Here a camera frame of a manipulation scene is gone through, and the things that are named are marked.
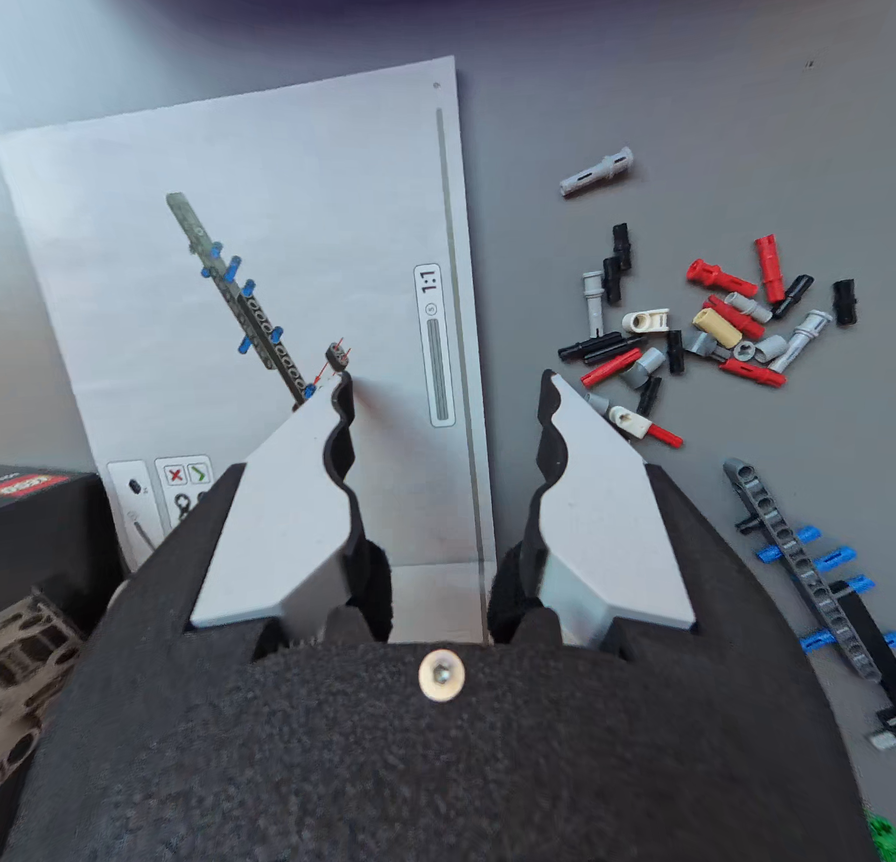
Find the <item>grey long lego pin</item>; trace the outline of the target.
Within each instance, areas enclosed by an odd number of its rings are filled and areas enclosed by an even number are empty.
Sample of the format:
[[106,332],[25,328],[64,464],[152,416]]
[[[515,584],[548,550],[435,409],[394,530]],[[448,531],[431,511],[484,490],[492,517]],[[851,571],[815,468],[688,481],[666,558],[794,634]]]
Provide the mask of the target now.
[[604,156],[590,166],[561,181],[559,193],[563,198],[577,194],[605,182],[610,182],[627,173],[633,166],[633,151],[629,147]]

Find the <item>green lego connector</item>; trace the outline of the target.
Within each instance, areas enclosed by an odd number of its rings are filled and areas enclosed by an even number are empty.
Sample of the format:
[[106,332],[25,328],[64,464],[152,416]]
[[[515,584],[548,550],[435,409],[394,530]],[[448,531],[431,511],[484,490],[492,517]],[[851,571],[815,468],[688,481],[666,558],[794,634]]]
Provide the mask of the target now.
[[884,816],[865,810],[869,834],[881,861],[895,861],[896,843],[895,827]]

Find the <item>pile of small lego pins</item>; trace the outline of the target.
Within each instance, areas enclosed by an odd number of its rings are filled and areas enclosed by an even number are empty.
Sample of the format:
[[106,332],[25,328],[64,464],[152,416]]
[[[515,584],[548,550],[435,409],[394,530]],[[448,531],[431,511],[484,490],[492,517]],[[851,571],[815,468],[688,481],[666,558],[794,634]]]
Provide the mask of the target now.
[[758,282],[700,258],[687,266],[686,282],[710,292],[690,319],[689,332],[674,328],[669,308],[626,313],[619,330],[606,330],[603,309],[621,305],[623,278],[633,268],[628,224],[613,225],[611,233],[611,255],[599,271],[582,275],[588,338],[560,348],[557,357],[586,367],[580,378],[585,400],[627,440],[649,439],[675,450],[684,446],[681,436],[660,426],[654,411],[663,372],[684,376],[688,356],[751,385],[777,390],[787,384],[788,368],[829,324],[857,324],[855,281],[842,279],[833,284],[831,312],[810,310],[789,336],[769,332],[814,283],[805,273],[785,282],[777,239],[769,234],[754,242]]

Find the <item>tan lego frame piece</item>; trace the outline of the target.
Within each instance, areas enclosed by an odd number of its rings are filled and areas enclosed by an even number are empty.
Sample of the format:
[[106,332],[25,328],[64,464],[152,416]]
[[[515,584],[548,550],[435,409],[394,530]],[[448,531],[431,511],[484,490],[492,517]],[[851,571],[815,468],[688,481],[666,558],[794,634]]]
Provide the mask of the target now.
[[39,592],[2,611],[2,783],[34,752],[83,645],[80,630]]

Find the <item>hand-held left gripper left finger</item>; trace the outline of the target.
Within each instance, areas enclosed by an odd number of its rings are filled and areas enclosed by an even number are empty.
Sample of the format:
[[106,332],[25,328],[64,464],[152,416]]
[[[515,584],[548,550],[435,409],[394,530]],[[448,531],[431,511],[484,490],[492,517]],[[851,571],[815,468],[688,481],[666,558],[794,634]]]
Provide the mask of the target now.
[[315,395],[249,455],[190,616],[207,629],[275,619],[291,640],[323,629],[371,575],[357,496],[349,372]]

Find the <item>black lego box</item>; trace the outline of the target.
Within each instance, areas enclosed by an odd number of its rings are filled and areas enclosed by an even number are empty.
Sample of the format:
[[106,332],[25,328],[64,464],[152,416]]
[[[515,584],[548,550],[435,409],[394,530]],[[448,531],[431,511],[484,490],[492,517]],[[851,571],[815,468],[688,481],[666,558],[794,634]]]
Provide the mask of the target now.
[[1,465],[2,610],[36,589],[90,635],[123,578],[98,475]]

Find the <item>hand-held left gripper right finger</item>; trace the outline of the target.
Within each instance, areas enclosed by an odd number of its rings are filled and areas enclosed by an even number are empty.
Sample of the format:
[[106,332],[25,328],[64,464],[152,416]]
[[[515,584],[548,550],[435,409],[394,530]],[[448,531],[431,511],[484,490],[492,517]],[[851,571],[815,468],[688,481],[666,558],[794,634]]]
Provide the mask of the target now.
[[543,372],[521,587],[566,644],[596,647],[617,619],[688,631],[696,617],[643,457],[554,370]]

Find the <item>grey lego beam assembly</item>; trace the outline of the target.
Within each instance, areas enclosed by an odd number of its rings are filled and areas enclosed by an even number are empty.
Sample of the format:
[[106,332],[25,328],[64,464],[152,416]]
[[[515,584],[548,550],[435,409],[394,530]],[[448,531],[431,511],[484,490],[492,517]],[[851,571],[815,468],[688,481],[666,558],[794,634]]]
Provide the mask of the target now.
[[723,471],[746,511],[735,525],[742,535],[759,533],[766,545],[756,558],[765,565],[780,565],[789,575],[816,629],[799,639],[805,655],[823,648],[837,649],[857,675],[877,685],[887,699],[876,713],[878,725],[868,742],[879,752],[895,747],[894,632],[884,632],[864,602],[875,583],[864,575],[830,581],[827,575],[853,561],[851,547],[838,547],[813,557],[810,545],[823,534],[813,526],[794,527],[780,509],[756,468],[737,458],[725,459]]

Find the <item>lego instruction booklet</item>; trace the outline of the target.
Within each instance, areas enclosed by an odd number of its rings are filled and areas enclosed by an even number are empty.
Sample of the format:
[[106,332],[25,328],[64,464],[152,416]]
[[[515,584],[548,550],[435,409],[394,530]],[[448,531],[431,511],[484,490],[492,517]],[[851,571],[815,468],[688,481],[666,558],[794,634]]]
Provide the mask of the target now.
[[317,393],[350,363],[346,478],[395,642],[479,643],[497,549],[454,59],[2,136],[2,176],[126,564],[294,410],[225,288]]

